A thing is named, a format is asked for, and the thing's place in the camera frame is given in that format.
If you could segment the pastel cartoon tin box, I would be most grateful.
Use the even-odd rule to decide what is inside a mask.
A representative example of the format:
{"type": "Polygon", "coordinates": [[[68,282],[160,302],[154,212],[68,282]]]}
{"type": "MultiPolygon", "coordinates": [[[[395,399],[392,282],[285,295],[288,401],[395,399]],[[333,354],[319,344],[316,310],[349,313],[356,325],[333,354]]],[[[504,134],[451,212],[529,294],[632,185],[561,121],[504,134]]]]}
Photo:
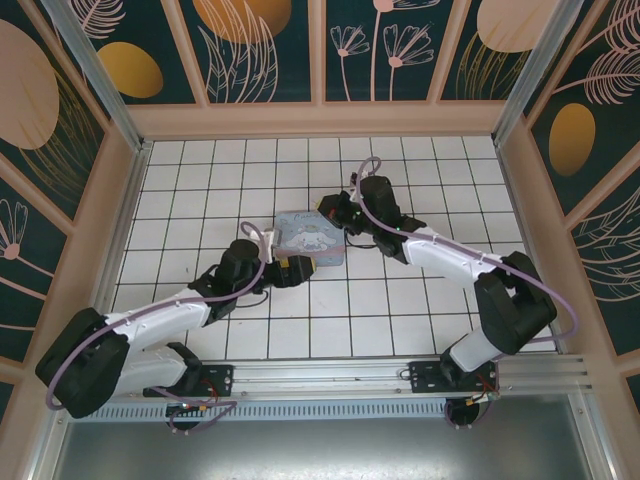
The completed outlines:
{"type": "Polygon", "coordinates": [[[274,219],[273,253],[277,258],[308,256],[317,267],[340,266],[344,232],[317,211],[281,212],[274,219]]]}

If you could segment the grey metal sheet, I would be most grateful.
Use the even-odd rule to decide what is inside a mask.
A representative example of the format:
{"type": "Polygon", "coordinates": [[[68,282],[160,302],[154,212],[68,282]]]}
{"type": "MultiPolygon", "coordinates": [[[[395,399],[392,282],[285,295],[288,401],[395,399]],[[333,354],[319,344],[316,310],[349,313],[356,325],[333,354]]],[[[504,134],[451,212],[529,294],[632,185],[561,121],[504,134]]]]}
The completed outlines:
{"type": "Polygon", "coordinates": [[[592,480],[567,428],[551,435],[438,419],[76,424],[53,480],[592,480]]]}

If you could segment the aluminium mounting rail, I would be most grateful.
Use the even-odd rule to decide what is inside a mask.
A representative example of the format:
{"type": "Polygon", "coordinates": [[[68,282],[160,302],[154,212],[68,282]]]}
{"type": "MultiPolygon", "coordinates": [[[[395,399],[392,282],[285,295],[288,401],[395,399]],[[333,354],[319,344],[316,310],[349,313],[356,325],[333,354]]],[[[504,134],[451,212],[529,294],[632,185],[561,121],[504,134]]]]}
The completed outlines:
{"type": "MultiPolygon", "coordinates": [[[[194,404],[213,400],[240,399],[336,399],[418,395],[468,397],[481,392],[413,393],[409,381],[410,362],[438,361],[434,357],[360,360],[238,361],[229,397],[196,398],[161,395],[170,402],[194,404]]],[[[495,362],[500,395],[538,395],[587,391],[592,387],[582,358],[572,355],[526,354],[495,362]]],[[[144,397],[142,392],[111,398],[144,397]]]]}

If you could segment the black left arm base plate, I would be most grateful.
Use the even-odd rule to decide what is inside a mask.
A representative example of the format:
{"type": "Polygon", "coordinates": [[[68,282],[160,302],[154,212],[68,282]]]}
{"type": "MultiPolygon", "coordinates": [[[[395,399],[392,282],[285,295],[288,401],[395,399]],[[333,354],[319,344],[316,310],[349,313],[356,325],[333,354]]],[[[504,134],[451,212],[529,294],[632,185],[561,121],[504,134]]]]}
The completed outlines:
{"type": "Polygon", "coordinates": [[[158,374],[142,394],[160,397],[158,389],[162,389],[179,397],[224,398],[231,395],[233,381],[234,367],[230,364],[181,364],[158,374]]]}

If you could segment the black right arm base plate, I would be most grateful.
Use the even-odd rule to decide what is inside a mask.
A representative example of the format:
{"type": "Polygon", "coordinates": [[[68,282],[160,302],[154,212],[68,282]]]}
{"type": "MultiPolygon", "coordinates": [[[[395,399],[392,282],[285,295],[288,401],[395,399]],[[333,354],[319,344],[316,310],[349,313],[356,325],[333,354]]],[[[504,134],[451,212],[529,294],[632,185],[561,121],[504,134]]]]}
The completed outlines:
{"type": "Polygon", "coordinates": [[[498,390],[495,362],[486,362],[472,372],[445,366],[440,361],[415,361],[408,364],[413,393],[465,393],[498,390]]]}

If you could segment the aluminium frame post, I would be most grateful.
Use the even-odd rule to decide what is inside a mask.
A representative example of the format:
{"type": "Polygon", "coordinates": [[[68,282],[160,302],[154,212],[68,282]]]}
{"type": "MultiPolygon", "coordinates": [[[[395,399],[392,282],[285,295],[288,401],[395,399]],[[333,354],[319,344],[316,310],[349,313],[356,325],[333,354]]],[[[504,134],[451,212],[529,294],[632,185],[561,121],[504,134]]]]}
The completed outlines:
{"type": "Polygon", "coordinates": [[[53,24],[94,87],[100,101],[126,143],[136,152],[150,146],[140,134],[120,93],[115,88],[89,38],[76,20],[66,0],[41,0],[53,24]]]}
{"type": "Polygon", "coordinates": [[[574,25],[580,24],[578,18],[584,4],[591,6],[594,2],[595,0],[558,0],[549,19],[543,24],[544,28],[534,43],[534,48],[518,75],[491,133],[493,145],[497,150],[502,148],[518,123],[569,32],[574,25]]]}

